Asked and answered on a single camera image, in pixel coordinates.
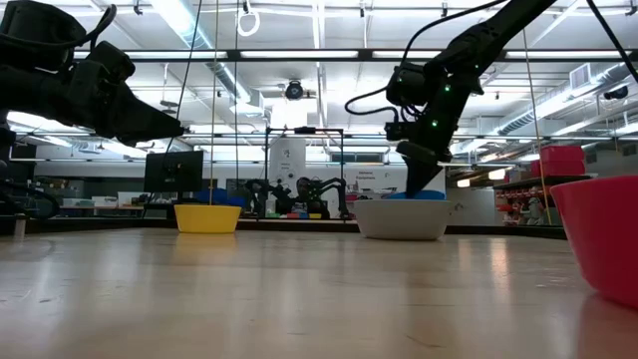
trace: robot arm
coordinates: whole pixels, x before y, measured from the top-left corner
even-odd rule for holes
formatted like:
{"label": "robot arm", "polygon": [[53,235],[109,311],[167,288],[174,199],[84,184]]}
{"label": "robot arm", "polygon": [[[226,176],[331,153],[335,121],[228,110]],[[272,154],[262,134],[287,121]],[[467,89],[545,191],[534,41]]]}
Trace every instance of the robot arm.
{"label": "robot arm", "polygon": [[453,133],[470,94],[482,95],[479,77],[500,56],[504,46],[555,0],[511,0],[492,18],[455,38],[425,66],[404,62],[395,69],[386,90],[392,104],[418,111],[413,123],[389,123],[389,141],[408,165],[407,194],[414,196],[452,159]]}
{"label": "robot arm", "polygon": [[310,189],[310,194],[318,197],[319,200],[321,200],[321,194],[333,188],[337,190],[339,196],[339,214],[341,218],[349,218],[350,213],[346,205],[346,181],[344,179],[333,178],[327,179],[322,182],[313,182]]}
{"label": "robot arm", "polygon": [[[136,70],[129,56],[108,42],[96,46],[116,14],[117,7],[112,5],[96,29],[87,33],[75,18],[52,5],[26,0],[7,3],[0,23],[0,180],[8,174],[9,153],[16,141],[7,124],[9,111],[92,129],[127,146],[183,135],[177,119],[140,101],[127,86],[126,79]],[[91,43],[89,56],[74,61],[75,48],[86,43]],[[0,182],[0,191],[8,186]],[[0,194],[0,204],[14,212],[26,210]],[[42,196],[52,203],[52,210],[27,215],[57,214],[55,200]]]}

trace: cable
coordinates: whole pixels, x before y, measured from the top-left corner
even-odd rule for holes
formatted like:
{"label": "cable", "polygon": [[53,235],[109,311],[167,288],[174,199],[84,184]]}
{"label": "cable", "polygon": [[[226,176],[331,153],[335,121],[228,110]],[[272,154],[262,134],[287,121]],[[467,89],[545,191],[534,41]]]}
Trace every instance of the cable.
{"label": "cable", "polygon": [[596,17],[596,19],[598,19],[598,22],[600,22],[600,25],[602,25],[602,28],[605,30],[605,33],[607,33],[607,36],[609,36],[609,39],[614,44],[614,47],[616,48],[616,50],[618,50],[618,53],[620,53],[620,57],[622,58],[622,61],[625,63],[625,66],[627,66],[627,69],[631,73],[631,76],[638,83],[638,73],[636,72],[636,69],[631,63],[629,56],[627,56],[625,49],[623,49],[622,45],[618,41],[618,38],[616,38],[616,35],[614,34],[613,30],[611,30],[611,28],[609,27],[609,24],[607,24],[607,21],[605,21],[605,18],[602,16],[600,11],[598,11],[598,7],[596,6],[596,4],[594,4],[593,0],[587,0],[587,5],[589,5],[589,7],[591,8],[591,12],[594,13],[594,16]]}
{"label": "cable", "polygon": [[16,203],[13,199],[11,199],[9,194],[6,194],[4,191],[0,190],[0,201],[8,205],[11,211],[13,211],[14,213],[23,213],[29,218],[40,219],[40,220],[52,218],[58,215],[58,213],[60,213],[60,205],[58,204],[58,201],[55,198],[53,198],[50,194],[44,193],[36,189],[28,188],[26,186],[9,183],[6,181],[0,181],[0,187],[8,187],[11,189],[22,190],[25,193],[32,194],[35,197],[37,196],[42,197],[43,199],[45,199],[51,204],[51,210],[47,213],[47,215],[40,215],[40,214],[37,214],[38,212],[37,209],[29,210],[22,207],[21,205]]}
{"label": "cable", "polygon": [[[469,10],[466,10],[466,11],[462,11],[462,12],[460,12],[460,13],[457,13],[457,14],[454,14],[454,15],[451,15],[451,16],[448,16],[448,17],[445,17],[445,18],[439,19],[439,20],[437,20],[437,21],[433,21],[433,22],[431,22],[430,24],[428,24],[428,25],[424,26],[424,27],[423,27],[423,28],[421,28],[419,31],[417,31],[417,33],[415,33],[415,34],[412,36],[412,39],[410,39],[410,41],[408,42],[408,46],[406,47],[406,50],[405,50],[405,52],[404,52],[404,54],[403,54],[403,58],[401,59],[401,63],[406,62],[406,59],[408,58],[408,53],[410,52],[410,49],[412,48],[412,45],[413,45],[413,44],[414,44],[414,42],[417,40],[417,38],[418,38],[419,36],[421,36],[421,34],[423,34],[424,32],[426,32],[427,30],[432,29],[433,27],[435,27],[435,26],[437,26],[437,25],[440,25],[440,24],[443,24],[443,23],[445,23],[445,22],[447,22],[447,21],[454,20],[454,19],[458,19],[458,18],[460,18],[460,17],[464,17],[464,16],[466,16],[466,15],[472,14],[472,13],[474,13],[474,12],[476,12],[476,11],[480,11],[480,10],[488,9],[488,8],[490,8],[490,7],[492,7],[492,6],[498,5],[498,4],[503,3],[503,2],[505,2],[505,1],[508,1],[508,0],[495,0],[495,1],[491,1],[491,2],[488,2],[488,3],[486,3],[486,4],[483,4],[483,5],[480,5],[480,6],[476,6],[475,8],[472,8],[472,9],[469,9]],[[373,91],[373,92],[368,93],[368,94],[364,94],[364,95],[358,96],[358,97],[356,97],[356,98],[354,98],[354,99],[352,99],[352,100],[348,101],[348,102],[346,103],[346,106],[345,106],[345,108],[346,108],[346,112],[348,112],[348,113],[349,113],[349,114],[351,114],[351,115],[366,116],[366,115],[378,114],[378,113],[380,113],[380,112],[384,112],[384,111],[392,111],[392,112],[395,114],[395,122],[398,122],[398,121],[399,121],[399,112],[397,111],[397,109],[395,109],[395,108],[393,108],[393,107],[385,107],[385,108],[381,108],[381,109],[377,109],[377,110],[372,110],[372,111],[367,111],[367,112],[355,112],[355,111],[352,111],[352,110],[350,110],[350,109],[349,109],[349,107],[350,107],[350,105],[351,105],[352,103],[354,103],[354,102],[356,102],[356,101],[359,101],[359,100],[361,100],[361,99],[365,99],[365,98],[367,98],[367,97],[374,96],[374,95],[377,95],[377,94],[379,94],[379,93],[382,93],[382,92],[384,92],[386,89],[387,89],[387,87],[385,87],[385,88],[383,88],[383,89],[379,89],[379,90],[377,90],[377,91]]]}
{"label": "cable", "polygon": [[[190,41],[190,51],[188,52],[188,61],[186,62],[186,71],[184,73],[183,76],[183,82],[181,83],[181,93],[179,94],[179,103],[177,104],[177,114],[175,114],[175,119],[179,121],[179,114],[181,113],[181,105],[183,102],[183,94],[186,91],[186,81],[188,81],[188,73],[190,71],[190,63],[192,62],[192,52],[193,49],[195,47],[195,40],[198,38],[197,37],[197,29],[199,26],[199,15],[201,14],[201,3],[202,0],[199,0],[199,6],[197,8],[197,16],[195,18],[195,27],[194,27],[194,33],[192,34],[192,40]],[[163,153],[163,157],[161,158],[161,169],[164,171],[164,164],[166,162],[166,157],[168,156],[168,152],[170,151],[170,146],[172,146],[172,142],[175,140],[175,138],[170,138],[170,141],[168,142],[168,146],[166,146],[166,151]],[[153,200],[155,193],[152,192],[151,196],[149,196],[149,201],[147,201],[147,204],[151,203],[151,201]],[[144,211],[142,212],[142,219],[144,219],[147,216],[147,209],[145,208]]]}
{"label": "cable", "polygon": [[[237,0],[237,12],[239,12],[239,0]],[[235,25],[235,50],[239,47],[239,21],[237,20],[237,24]],[[235,71],[234,77],[237,78],[237,68],[239,67],[238,63],[235,63]],[[233,86],[234,89],[234,103],[235,103],[235,178],[237,180],[237,186],[239,185],[239,127],[237,126],[237,87]]]}
{"label": "cable", "polygon": [[408,42],[408,46],[406,47],[406,51],[403,54],[403,59],[401,59],[401,63],[406,62],[406,59],[408,58],[408,53],[410,52],[410,49],[412,48],[412,45],[414,44],[415,40],[417,40],[417,38],[419,36],[421,36],[421,34],[423,34],[424,32],[432,29],[433,27],[435,27],[437,25],[443,24],[443,23],[445,23],[447,21],[458,19],[458,18],[464,17],[466,15],[470,15],[472,13],[475,13],[476,11],[488,9],[488,8],[490,8],[492,6],[504,3],[505,1],[508,1],[508,0],[491,1],[491,2],[488,2],[486,4],[483,4],[483,5],[480,5],[480,6],[476,6],[475,8],[472,8],[472,9],[469,9],[469,10],[466,10],[466,11],[462,11],[462,12],[454,14],[454,15],[447,16],[447,17],[439,19],[437,21],[433,21],[430,24],[422,27],[419,31],[417,31],[416,34],[414,34],[412,36],[412,39],[410,39],[410,42]]}
{"label": "cable", "polygon": [[70,41],[66,43],[58,43],[58,44],[42,43],[39,41],[18,39],[13,36],[5,35],[5,34],[0,34],[0,39],[15,43],[15,44],[19,44],[19,45],[37,47],[43,51],[73,49],[75,47],[82,46],[89,41],[92,41],[92,42],[96,41],[98,36],[100,36],[100,34],[102,34],[109,27],[109,25],[111,25],[111,23],[113,23],[113,21],[116,19],[116,15],[118,15],[118,7],[116,5],[111,5],[105,11],[104,15],[102,16],[102,19],[100,20],[98,25],[96,25],[96,28],[93,29],[93,31],[85,35],[82,39]]}
{"label": "cable", "polygon": [[365,111],[365,112],[359,112],[359,111],[350,110],[350,105],[352,105],[353,103],[355,103],[355,102],[357,102],[357,101],[359,101],[361,99],[365,99],[367,97],[371,97],[371,96],[374,96],[374,95],[381,94],[382,92],[386,91],[386,89],[387,89],[387,87],[384,87],[382,89],[373,91],[371,93],[363,94],[361,96],[357,96],[355,98],[350,99],[350,101],[348,101],[346,103],[346,106],[345,106],[346,112],[348,114],[350,114],[350,115],[366,116],[366,115],[378,114],[378,113],[381,113],[381,112],[384,112],[384,111],[392,111],[395,114],[395,122],[398,122],[399,121],[399,112],[397,111],[397,109],[395,109],[392,106],[384,107],[384,108],[377,109],[377,110]]}

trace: black monitor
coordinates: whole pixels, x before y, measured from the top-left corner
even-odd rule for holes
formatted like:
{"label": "black monitor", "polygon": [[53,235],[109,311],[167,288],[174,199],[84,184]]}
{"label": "black monitor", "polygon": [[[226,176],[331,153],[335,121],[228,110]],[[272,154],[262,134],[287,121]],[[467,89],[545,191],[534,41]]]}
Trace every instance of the black monitor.
{"label": "black monitor", "polygon": [[144,191],[186,192],[201,190],[203,151],[147,155]]}

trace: fluorescent light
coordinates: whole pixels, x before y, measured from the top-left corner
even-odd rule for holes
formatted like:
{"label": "fluorescent light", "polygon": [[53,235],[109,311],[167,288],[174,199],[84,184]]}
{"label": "fluorescent light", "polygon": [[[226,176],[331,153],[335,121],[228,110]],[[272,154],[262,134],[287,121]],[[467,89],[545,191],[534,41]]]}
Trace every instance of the fluorescent light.
{"label": "fluorescent light", "polygon": [[[620,58],[617,51],[529,51],[530,59],[601,59],[601,58]],[[507,51],[509,59],[525,59],[524,51]]]}
{"label": "fluorescent light", "polygon": [[46,142],[46,143],[49,143],[51,145],[61,146],[61,147],[64,147],[64,148],[71,148],[73,146],[73,144],[71,144],[68,141],[64,141],[62,139],[54,138],[54,137],[51,137],[51,136],[43,136],[43,137],[29,136],[29,138],[37,140],[37,141]]}
{"label": "fluorescent light", "polygon": [[177,34],[192,32],[192,11],[180,0],[151,0],[153,8]]}
{"label": "fluorescent light", "polygon": [[51,159],[46,160],[47,162],[86,162],[87,160],[83,159]]}
{"label": "fluorescent light", "polygon": [[[214,51],[193,51],[190,56],[190,51],[125,51],[132,60],[154,60],[154,59],[172,59],[172,60],[201,60],[201,59],[214,59]],[[76,51],[74,55],[75,60],[83,60],[89,56],[88,51]],[[225,51],[217,51],[217,59],[225,59],[228,54]]]}
{"label": "fluorescent light", "polygon": [[536,136],[485,136],[484,138],[492,141],[536,140]]}
{"label": "fluorescent light", "polygon": [[33,129],[44,130],[44,131],[79,131],[72,127],[64,126],[57,121],[52,121],[45,119],[40,116],[31,115],[27,113],[15,112],[11,111],[7,115],[7,120],[10,122],[14,122],[19,125],[28,126]]}
{"label": "fluorescent light", "polygon": [[245,59],[353,59],[359,56],[359,52],[350,50],[242,51],[240,55]]}
{"label": "fluorescent light", "polygon": [[[359,153],[359,154],[384,154],[388,150],[387,147],[373,147],[373,146],[344,146],[344,153]],[[341,153],[341,149],[338,147],[330,147],[330,151],[333,153]]]}
{"label": "fluorescent light", "polygon": [[487,176],[490,180],[503,180],[505,178],[505,169],[492,171]]}
{"label": "fluorescent light", "polygon": [[520,157],[518,160],[523,162],[538,161],[540,160],[540,155],[539,154],[525,155],[523,157]]}
{"label": "fluorescent light", "polygon": [[35,136],[48,136],[48,137],[89,137],[92,134],[89,133],[57,133],[57,132],[34,132]]}
{"label": "fluorescent light", "polygon": [[[402,59],[403,51],[373,51],[372,57],[377,59]],[[441,51],[410,51],[408,59],[432,59],[441,54]]]}
{"label": "fluorescent light", "polygon": [[111,152],[124,155],[124,156],[129,156],[132,158],[145,158],[147,156],[147,153],[145,151],[130,148],[120,143],[108,142],[108,143],[102,144],[102,146]]}
{"label": "fluorescent light", "polygon": [[556,138],[554,136],[551,137],[553,140],[564,140],[564,141],[610,141],[611,137],[597,137],[597,136],[588,136],[588,137],[560,137]]}

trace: blue object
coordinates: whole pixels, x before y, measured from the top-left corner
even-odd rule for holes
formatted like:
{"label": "blue object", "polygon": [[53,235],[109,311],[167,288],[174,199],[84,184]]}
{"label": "blue object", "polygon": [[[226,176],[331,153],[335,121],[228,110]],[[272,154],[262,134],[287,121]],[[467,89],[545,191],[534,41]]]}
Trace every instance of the blue object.
{"label": "blue object", "polygon": [[[195,198],[202,203],[208,203],[210,201],[210,190],[201,190],[195,194]],[[217,205],[232,205],[232,206],[246,206],[246,198],[244,197],[231,197],[228,196],[228,191],[223,188],[215,188],[212,190],[212,204]]]}
{"label": "blue object", "polygon": [[446,194],[438,190],[422,190],[414,198],[407,198],[405,192],[395,193],[386,199],[420,199],[420,200],[446,200]]}

